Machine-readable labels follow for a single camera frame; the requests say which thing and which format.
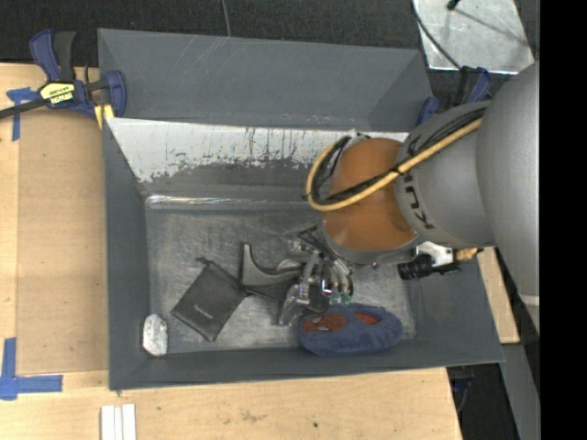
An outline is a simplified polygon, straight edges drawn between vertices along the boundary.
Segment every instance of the yellow label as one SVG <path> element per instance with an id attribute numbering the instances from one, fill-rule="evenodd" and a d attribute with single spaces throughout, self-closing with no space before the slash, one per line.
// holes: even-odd
<path id="1" fill-rule="evenodd" d="M 52 105 L 73 99 L 75 86 L 71 83 L 49 83 L 40 91 L 40 97 L 49 99 Z"/>

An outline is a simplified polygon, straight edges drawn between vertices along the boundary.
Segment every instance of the black plastic object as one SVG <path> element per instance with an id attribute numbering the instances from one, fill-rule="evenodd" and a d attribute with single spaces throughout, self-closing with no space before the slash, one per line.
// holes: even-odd
<path id="1" fill-rule="evenodd" d="M 329 330 L 321 325 L 329 314 L 342 316 L 345 325 L 338 330 Z M 357 314 L 366 314 L 373 324 L 365 323 Z M 307 320 L 316 321 L 315 332 L 305 332 Z M 379 352 L 395 346 L 402 339 L 404 327 L 393 313 L 384 308 L 351 304 L 332 305 L 328 311 L 316 316 L 310 314 L 300 320 L 297 335 L 300 344 L 316 355 L 323 357 L 350 356 Z"/>
<path id="2" fill-rule="evenodd" d="M 214 342 L 247 293 L 238 281 L 214 262 L 204 270 L 175 305 L 172 315 Z"/>
<path id="3" fill-rule="evenodd" d="M 397 272 L 405 281 L 420 279 L 434 272 L 432 267 L 432 256 L 423 254 L 410 262 L 403 262 L 397 265 Z"/>

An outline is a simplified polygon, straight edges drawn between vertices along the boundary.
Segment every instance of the white object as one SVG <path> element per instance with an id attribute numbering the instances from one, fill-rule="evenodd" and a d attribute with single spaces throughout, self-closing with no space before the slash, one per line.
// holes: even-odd
<path id="1" fill-rule="evenodd" d="M 135 405 L 102 406 L 100 438 L 101 440 L 137 440 Z"/>
<path id="2" fill-rule="evenodd" d="M 443 247 L 427 241 L 418 246 L 418 254 L 428 254 L 432 257 L 432 267 L 444 266 L 454 261 L 454 255 L 450 247 Z"/>
<path id="3" fill-rule="evenodd" d="M 143 325 L 143 348 L 153 356 L 167 354 L 167 323 L 158 314 L 150 314 Z"/>

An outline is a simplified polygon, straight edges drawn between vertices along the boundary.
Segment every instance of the blue clamp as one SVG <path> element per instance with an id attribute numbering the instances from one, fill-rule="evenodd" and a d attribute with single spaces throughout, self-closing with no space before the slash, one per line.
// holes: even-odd
<path id="1" fill-rule="evenodd" d="M 420 114 L 418 115 L 415 124 L 419 126 L 423 122 L 426 122 L 430 117 L 437 113 L 439 107 L 440 100 L 434 96 L 428 96 L 428 98 L 424 101 L 422 109 L 420 109 Z"/>
<path id="2" fill-rule="evenodd" d="M 127 106 L 127 89 L 120 71 L 109 71 L 105 78 L 89 83 L 87 73 L 85 83 L 75 80 L 75 71 L 71 65 L 71 52 L 75 33 L 60 31 L 53 33 L 50 29 L 39 32 L 30 40 L 30 53 L 35 63 L 45 72 L 47 82 L 37 90 L 37 98 L 21 104 L 16 99 L 18 91 L 13 93 L 15 105 L 0 109 L 0 119 L 17 116 L 31 109 L 47 106 L 49 109 L 69 109 L 95 119 L 97 104 L 92 101 L 92 92 L 107 88 L 109 103 L 115 116 L 122 116 Z M 13 125 L 13 140 L 20 136 L 20 119 Z"/>
<path id="3" fill-rule="evenodd" d="M 0 400 L 13 401 L 18 394 L 31 392 L 61 392 L 63 375 L 41 377 L 17 377 L 17 339 L 12 337 L 4 342 L 2 376 L 0 377 Z"/>
<path id="4" fill-rule="evenodd" d="M 8 99 L 15 105 L 20 105 L 23 101 L 34 101 L 39 99 L 39 94 L 30 88 L 18 88 L 6 92 Z M 12 121 L 12 141 L 15 142 L 20 138 L 20 113 L 16 113 Z"/>
<path id="5" fill-rule="evenodd" d="M 467 103 L 483 101 L 485 96 L 487 96 L 487 93 L 489 93 L 489 88 L 492 85 L 492 75 L 483 67 L 477 67 L 477 75 L 477 82 L 475 82 L 469 93 Z"/>
<path id="6" fill-rule="evenodd" d="M 105 74 L 105 81 L 101 83 L 84 84 L 75 80 L 75 72 L 71 65 L 71 50 L 75 33 L 72 31 L 53 32 L 45 29 L 33 36 L 29 42 L 30 53 L 35 63 L 45 72 L 47 84 L 41 90 L 54 82 L 72 84 L 72 97 L 69 100 L 60 100 L 58 103 L 49 102 L 50 109 L 69 109 L 95 119 L 96 103 L 91 100 L 90 92 L 94 89 L 108 88 L 110 104 L 116 116 L 123 115 L 127 105 L 127 90 L 122 73 L 109 71 Z"/>

